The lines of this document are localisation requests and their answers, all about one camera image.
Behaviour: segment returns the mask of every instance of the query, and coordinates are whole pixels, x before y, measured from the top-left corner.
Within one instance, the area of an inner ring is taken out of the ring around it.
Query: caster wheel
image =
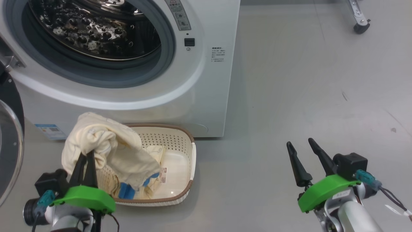
[[[363,34],[369,27],[370,27],[369,23],[366,26],[355,24],[355,26],[353,27],[353,30],[355,31],[356,34],[360,35],[360,34]]]

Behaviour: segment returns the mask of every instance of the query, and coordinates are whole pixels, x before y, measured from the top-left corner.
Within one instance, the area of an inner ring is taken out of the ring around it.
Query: blue connector
[[[37,202],[37,206],[34,209],[35,214],[39,213],[40,216],[43,216],[47,210],[47,207],[51,205],[54,200],[56,199],[56,195],[51,190],[47,190],[44,192],[43,196],[40,197],[39,201]]]
[[[355,173],[355,178],[369,185],[375,191],[379,191],[379,188],[382,187],[382,182],[378,181],[373,175],[363,170],[357,170]]]

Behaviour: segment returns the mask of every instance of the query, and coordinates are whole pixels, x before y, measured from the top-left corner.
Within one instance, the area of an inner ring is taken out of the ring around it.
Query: clothing label
[[[341,198],[341,197],[344,197],[344,196],[349,196],[350,193],[351,193],[350,189],[342,191],[342,192],[338,192],[337,194],[333,195],[332,200],[337,199],[337,198]]]
[[[160,168],[159,178],[160,178],[160,183],[166,184],[167,168],[165,168],[165,167]]]
[[[67,136],[55,124],[34,124],[50,140],[65,140]]]
[[[192,28],[190,27],[189,19],[187,18],[186,11],[183,8],[180,0],[164,0],[169,6],[170,11],[173,14],[173,17],[176,20],[179,31],[188,31]]]
[[[223,62],[225,61],[226,49],[224,47],[212,47],[211,49],[211,62]]]

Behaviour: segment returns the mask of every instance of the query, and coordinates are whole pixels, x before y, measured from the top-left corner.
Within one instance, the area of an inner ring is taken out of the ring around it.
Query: cloth
[[[166,151],[166,147],[164,146],[149,146],[145,148],[145,150],[154,158],[156,161],[159,162],[160,166],[162,166],[162,161],[164,157],[164,153]],[[160,183],[160,176],[158,175],[156,178],[151,178],[147,185],[143,185],[138,192],[136,192],[134,199],[139,200],[146,200],[152,199],[153,194],[155,193],[156,189],[158,188]]]
[[[80,154],[94,150],[96,169],[109,165],[119,178],[138,190],[160,164],[142,149],[140,136],[130,127],[94,113],[79,116],[69,134],[61,157],[63,168],[71,175]]]
[[[153,174],[143,183],[143,187],[146,187],[149,184],[151,179],[156,179],[158,178],[158,176],[159,176],[159,173]],[[134,199],[135,194],[136,194],[136,191],[130,185],[126,183],[120,183],[119,198]]]

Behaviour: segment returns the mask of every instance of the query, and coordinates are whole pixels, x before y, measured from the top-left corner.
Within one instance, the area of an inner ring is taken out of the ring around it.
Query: gray floor
[[[365,0],[372,26],[354,35],[337,5],[242,7],[225,137],[198,140],[192,190],[180,205],[119,206],[120,231],[319,232],[300,213],[285,144],[292,141],[314,180],[324,177],[307,138],[330,155],[357,152],[369,171],[412,208],[412,46],[410,0]],[[21,219],[33,183],[60,167],[62,143],[29,125],[23,170],[0,208],[2,231],[30,231]],[[411,222],[384,205],[364,204],[384,231]],[[103,232],[115,231],[103,221]],[[36,231],[47,231],[38,227]]]

